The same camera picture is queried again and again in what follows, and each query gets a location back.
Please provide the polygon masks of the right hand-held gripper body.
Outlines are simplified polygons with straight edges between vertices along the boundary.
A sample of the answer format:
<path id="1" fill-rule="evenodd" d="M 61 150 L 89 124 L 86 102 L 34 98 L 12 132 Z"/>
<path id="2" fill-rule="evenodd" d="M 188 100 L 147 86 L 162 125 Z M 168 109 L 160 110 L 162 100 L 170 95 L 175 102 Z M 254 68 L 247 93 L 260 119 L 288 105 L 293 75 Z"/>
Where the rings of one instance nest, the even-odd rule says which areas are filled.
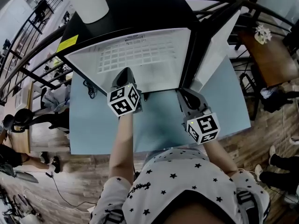
<path id="1" fill-rule="evenodd" d="M 184 115 L 182 125 L 198 145 L 218 137 L 220 125 L 216 113 L 212 112 L 210 107 L 202 105 L 197 109 L 190 109 L 182 105 L 181 111 Z"/>

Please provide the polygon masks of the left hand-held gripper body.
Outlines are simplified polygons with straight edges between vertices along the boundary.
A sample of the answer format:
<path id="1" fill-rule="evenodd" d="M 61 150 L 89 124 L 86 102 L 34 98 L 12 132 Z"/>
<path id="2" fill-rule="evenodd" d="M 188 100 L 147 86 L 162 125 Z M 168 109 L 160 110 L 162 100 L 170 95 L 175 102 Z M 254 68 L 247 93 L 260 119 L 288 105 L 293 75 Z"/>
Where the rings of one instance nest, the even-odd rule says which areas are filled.
<path id="1" fill-rule="evenodd" d="M 133 83 L 119 88 L 113 87 L 107 94 L 107 104 L 117 117 L 142 112 L 141 100 L 141 91 Z"/>

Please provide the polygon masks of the white wire grid rack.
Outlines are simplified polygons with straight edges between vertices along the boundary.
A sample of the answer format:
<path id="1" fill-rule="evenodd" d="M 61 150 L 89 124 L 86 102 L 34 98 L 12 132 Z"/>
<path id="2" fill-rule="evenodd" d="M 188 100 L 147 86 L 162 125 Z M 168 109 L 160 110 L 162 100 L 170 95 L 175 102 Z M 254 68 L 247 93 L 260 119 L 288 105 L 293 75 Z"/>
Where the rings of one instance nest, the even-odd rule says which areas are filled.
<path id="1" fill-rule="evenodd" d="M 126 67 L 177 60 L 171 39 L 162 37 L 141 39 L 135 42 L 116 42 L 97 48 L 97 72 L 103 73 Z"/>

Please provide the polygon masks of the black and white oven box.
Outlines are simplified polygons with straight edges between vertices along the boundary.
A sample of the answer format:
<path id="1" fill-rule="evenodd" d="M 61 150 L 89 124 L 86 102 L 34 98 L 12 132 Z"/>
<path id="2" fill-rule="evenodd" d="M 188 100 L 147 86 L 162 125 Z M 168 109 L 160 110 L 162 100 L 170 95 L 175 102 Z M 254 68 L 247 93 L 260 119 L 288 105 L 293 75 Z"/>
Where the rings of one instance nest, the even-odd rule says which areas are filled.
<path id="1" fill-rule="evenodd" d="M 199 30 L 199 21 L 186 0 L 106 1 L 108 13 L 94 23 L 85 24 L 78 14 L 73 15 L 62 37 L 62 41 L 69 41 L 70 45 L 59 51 L 58 57 L 106 94 L 124 68 L 98 73 L 97 48 L 156 37 L 171 39 L 177 60 L 129 68 L 138 89 L 144 93 L 182 88 L 194 60 Z"/>

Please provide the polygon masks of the person's right forearm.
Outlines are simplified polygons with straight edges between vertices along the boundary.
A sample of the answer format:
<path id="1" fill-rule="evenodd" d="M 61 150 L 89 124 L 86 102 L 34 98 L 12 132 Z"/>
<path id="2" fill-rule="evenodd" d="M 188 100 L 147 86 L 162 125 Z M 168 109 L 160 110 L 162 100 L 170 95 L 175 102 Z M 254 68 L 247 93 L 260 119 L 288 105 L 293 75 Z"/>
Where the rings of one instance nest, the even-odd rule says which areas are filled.
<path id="1" fill-rule="evenodd" d="M 211 163 L 218 166 L 226 175 L 232 176 L 238 171 L 238 167 L 217 140 L 203 144 L 204 149 Z"/>

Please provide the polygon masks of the person's left forearm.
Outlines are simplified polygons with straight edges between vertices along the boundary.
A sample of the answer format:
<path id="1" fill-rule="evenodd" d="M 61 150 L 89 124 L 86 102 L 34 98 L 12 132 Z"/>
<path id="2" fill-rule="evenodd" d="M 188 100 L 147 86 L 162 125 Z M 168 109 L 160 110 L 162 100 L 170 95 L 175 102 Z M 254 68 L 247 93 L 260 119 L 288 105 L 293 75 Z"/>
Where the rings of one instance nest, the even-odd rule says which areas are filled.
<path id="1" fill-rule="evenodd" d="M 133 114 L 119 118 L 118 130 L 109 159 L 109 178 L 123 177 L 134 181 Z"/>

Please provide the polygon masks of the white star-print shirt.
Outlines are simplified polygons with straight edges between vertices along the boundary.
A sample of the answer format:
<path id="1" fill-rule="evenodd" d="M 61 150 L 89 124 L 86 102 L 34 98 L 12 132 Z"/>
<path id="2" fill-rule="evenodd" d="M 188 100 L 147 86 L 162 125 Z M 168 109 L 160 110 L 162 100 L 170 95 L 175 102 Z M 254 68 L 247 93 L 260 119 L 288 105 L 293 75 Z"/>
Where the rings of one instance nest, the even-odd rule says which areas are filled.
<path id="1" fill-rule="evenodd" d="M 228 224 L 263 224 L 270 209 L 269 194 L 247 171 L 228 176 L 209 160 L 155 160 L 133 184 L 109 178 L 89 224 L 153 224 L 182 201 L 200 201 Z"/>

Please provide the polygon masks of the grey jacket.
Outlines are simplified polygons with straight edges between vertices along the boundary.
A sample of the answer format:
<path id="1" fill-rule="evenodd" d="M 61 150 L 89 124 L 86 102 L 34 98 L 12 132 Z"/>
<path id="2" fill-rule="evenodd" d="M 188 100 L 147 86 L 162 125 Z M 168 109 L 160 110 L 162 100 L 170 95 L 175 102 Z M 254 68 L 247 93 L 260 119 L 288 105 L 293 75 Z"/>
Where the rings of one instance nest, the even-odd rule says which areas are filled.
<path id="1" fill-rule="evenodd" d="M 70 106 L 71 86 L 62 85 L 56 90 L 47 90 L 42 98 L 46 108 L 61 113 Z"/>

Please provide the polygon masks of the dark clothes pile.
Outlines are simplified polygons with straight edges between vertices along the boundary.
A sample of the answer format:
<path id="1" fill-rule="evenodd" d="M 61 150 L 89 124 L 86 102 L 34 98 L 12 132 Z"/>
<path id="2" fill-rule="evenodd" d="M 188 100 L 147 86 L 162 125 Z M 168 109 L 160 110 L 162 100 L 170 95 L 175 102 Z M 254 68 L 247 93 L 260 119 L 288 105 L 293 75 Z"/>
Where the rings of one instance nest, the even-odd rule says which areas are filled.
<path id="1" fill-rule="evenodd" d="M 286 92 L 281 86 L 262 88 L 260 94 L 263 109 L 270 113 L 280 110 L 285 104 L 292 104 L 291 99 L 299 98 L 299 91 Z"/>

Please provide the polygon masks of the brown wooden table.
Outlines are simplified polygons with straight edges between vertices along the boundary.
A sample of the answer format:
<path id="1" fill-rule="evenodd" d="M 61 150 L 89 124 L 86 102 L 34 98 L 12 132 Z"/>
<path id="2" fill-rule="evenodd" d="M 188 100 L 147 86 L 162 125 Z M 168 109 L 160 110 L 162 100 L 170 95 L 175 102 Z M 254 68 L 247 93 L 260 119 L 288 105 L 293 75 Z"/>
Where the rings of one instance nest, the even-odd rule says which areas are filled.
<path id="1" fill-rule="evenodd" d="M 272 37 L 269 42 L 260 44 L 250 32 L 241 31 L 238 36 L 257 65 L 266 86 L 272 87 L 299 78 L 299 68 L 281 39 Z"/>

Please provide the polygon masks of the white vase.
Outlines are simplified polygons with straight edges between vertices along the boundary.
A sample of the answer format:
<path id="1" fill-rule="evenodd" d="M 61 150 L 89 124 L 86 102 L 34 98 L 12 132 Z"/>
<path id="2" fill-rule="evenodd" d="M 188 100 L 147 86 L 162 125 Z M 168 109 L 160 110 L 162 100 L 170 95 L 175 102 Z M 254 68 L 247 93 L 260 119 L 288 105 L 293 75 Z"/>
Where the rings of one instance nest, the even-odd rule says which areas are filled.
<path id="1" fill-rule="evenodd" d="M 102 19 L 109 11 L 106 0 L 70 0 L 70 2 L 85 24 Z"/>

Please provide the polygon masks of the white flower ornament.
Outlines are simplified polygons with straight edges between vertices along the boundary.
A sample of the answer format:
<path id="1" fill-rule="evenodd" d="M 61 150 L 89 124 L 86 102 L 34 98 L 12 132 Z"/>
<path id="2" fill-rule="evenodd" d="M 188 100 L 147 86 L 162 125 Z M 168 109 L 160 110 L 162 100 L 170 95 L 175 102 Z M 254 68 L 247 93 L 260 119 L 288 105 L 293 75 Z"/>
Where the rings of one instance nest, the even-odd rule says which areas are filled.
<path id="1" fill-rule="evenodd" d="M 263 25 L 258 25 L 256 27 L 254 38 L 258 43 L 264 45 L 267 42 L 271 41 L 271 31 L 268 28 L 265 28 Z"/>

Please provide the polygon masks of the black office chair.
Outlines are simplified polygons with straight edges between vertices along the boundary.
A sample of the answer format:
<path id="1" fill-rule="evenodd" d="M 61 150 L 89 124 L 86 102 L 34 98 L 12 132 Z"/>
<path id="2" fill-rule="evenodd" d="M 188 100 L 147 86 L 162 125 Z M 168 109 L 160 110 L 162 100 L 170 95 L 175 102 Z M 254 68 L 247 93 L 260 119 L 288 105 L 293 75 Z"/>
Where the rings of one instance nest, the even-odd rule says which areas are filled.
<path id="1" fill-rule="evenodd" d="M 40 87 L 34 85 L 34 92 L 38 92 L 41 94 L 41 100 L 47 90 L 47 88 L 41 89 Z M 41 115 L 38 115 L 38 111 L 33 112 L 29 109 L 22 108 L 17 111 L 14 116 L 8 114 L 4 117 L 4 129 L 7 131 L 12 131 L 14 133 L 22 133 L 25 130 L 28 130 L 32 125 L 40 123 L 50 123 L 49 129 L 59 129 L 65 134 L 69 134 L 69 108 L 65 109 L 61 113 L 53 112 L 50 110 L 50 108 L 46 108 L 41 100 Z"/>

